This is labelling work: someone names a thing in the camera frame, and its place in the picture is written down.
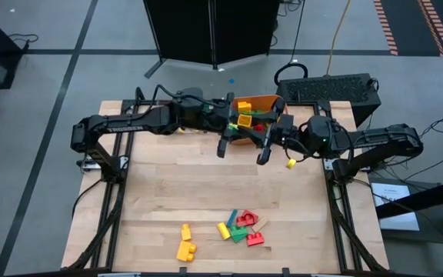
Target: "white paper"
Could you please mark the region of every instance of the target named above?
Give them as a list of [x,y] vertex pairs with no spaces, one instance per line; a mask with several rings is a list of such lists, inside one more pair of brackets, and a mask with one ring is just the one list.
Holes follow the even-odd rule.
[[[385,197],[391,201],[401,199],[409,196],[409,190],[406,185],[389,185],[381,183],[372,183],[372,191],[376,195]],[[375,206],[385,204],[387,201],[374,195]],[[416,214],[410,212],[404,215],[397,215],[387,219],[379,220],[381,229],[389,230],[407,230],[407,231],[420,231],[418,227],[418,220]]]

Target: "orange container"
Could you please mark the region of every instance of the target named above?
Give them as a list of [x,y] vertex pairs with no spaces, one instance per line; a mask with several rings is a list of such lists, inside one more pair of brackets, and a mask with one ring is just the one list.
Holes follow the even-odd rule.
[[[237,97],[233,101],[232,108],[234,110],[238,109],[239,102],[247,102],[251,104],[251,110],[255,111],[263,111],[270,112],[271,106],[276,101],[276,99],[280,98],[278,95],[259,95],[259,96],[248,96],[248,97]],[[288,114],[288,106],[285,105],[285,114]],[[233,145],[245,145],[252,143],[249,138],[239,139],[231,142]]]

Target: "wooden tabletop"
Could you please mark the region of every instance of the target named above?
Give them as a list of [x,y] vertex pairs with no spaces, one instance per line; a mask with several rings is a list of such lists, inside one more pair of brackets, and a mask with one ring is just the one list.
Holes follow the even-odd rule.
[[[103,102],[100,114],[116,115],[120,108],[119,101]],[[331,108],[347,130],[356,130],[348,102],[332,102]],[[296,106],[288,113],[296,125],[313,115],[312,108]],[[112,152],[114,139],[104,135],[100,143]],[[253,145],[230,145],[220,159],[218,140],[216,134],[203,133],[135,134],[113,270],[178,272],[187,266],[188,272],[279,273],[288,267],[292,273],[339,273],[321,161],[307,159],[288,170],[288,159],[275,146],[268,164],[256,165],[259,150]],[[98,171],[86,173],[80,192],[99,178]],[[356,178],[368,181],[364,173]],[[98,185],[79,202],[63,266],[72,264],[97,232],[104,191],[105,184]],[[348,195],[358,237],[388,268],[370,188],[351,183]],[[268,218],[260,231],[263,245],[222,239],[217,223],[226,222],[232,209],[250,209]],[[191,242],[198,246],[193,262],[175,258],[183,223],[191,226]],[[108,241],[103,242],[100,265],[105,264]]]

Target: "yellow toy piece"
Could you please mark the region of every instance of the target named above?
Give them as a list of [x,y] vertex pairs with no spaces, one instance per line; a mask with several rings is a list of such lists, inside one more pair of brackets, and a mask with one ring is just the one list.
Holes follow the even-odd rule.
[[293,169],[293,167],[297,164],[297,161],[294,159],[289,159],[288,163],[286,164],[287,169]]
[[191,239],[191,229],[189,228],[189,224],[182,224],[181,235],[183,241]]
[[230,238],[230,232],[228,231],[227,226],[225,225],[224,222],[220,222],[218,224],[218,230],[220,231],[221,237],[223,239]]
[[237,106],[237,111],[238,112],[251,112],[251,110],[252,110],[251,103],[239,102],[237,105],[238,105]]
[[178,246],[177,259],[184,262],[192,262],[194,259],[194,252],[196,252],[196,245],[190,242],[181,242]]
[[250,115],[238,115],[237,125],[251,128],[252,116]]

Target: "label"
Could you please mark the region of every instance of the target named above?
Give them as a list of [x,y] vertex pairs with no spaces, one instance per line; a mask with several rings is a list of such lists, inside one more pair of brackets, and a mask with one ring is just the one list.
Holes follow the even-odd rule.
[[128,127],[118,127],[118,128],[107,128],[110,132],[137,132],[143,131],[143,126],[128,126]]

